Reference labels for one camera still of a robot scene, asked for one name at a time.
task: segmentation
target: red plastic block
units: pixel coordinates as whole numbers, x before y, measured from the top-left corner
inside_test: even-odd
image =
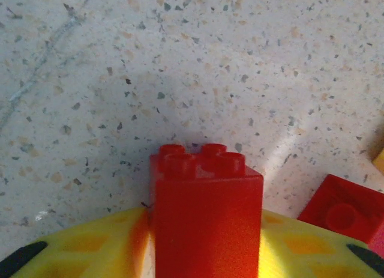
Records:
[[[384,257],[384,194],[328,175],[298,217],[368,244]]]
[[[150,162],[156,278],[256,278],[263,176],[220,144]]]

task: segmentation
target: plastic toy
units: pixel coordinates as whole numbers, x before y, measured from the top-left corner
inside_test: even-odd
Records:
[[[384,149],[376,159],[373,160],[373,165],[384,175]]]
[[[142,273],[148,243],[148,213],[128,210],[40,238],[3,260],[0,277],[153,277]]]
[[[384,194],[328,175],[298,217],[368,244],[384,257]]]
[[[359,257],[356,252],[366,257]],[[259,278],[384,275],[384,260],[363,242],[266,210],[262,216],[259,267]]]
[[[156,278],[255,278],[263,177],[226,146],[151,156]]]

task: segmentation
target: yellow toy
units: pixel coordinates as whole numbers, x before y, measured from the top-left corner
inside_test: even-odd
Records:
[[[259,278],[375,278],[348,244],[347,236],[263,210]]]
[[[153,277],[147,273],[150,267],[142,272],[149,243],[145,209],[123,211],[37,240],[37,246],[44,243],[45,249],[12,278]],[[0,277],[10,277],[2,272]]]
[[[384,149],[383,151],[373,160],[373,165],[384,175]]]

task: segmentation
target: speckled floor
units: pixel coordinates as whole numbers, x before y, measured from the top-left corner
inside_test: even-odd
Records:
[[[384,0],[0,0],[0,258],[148,200],[148,156],[219,142],[295,217],[384,189]]]

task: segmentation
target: red 2x2 lego brick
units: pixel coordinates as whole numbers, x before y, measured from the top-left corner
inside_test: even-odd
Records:
[[[263,177],[221,144],[151,156],[157,278],[256,278]]]
[[[298,217],[358,239],[384,257],[384,194],[328,175]]]

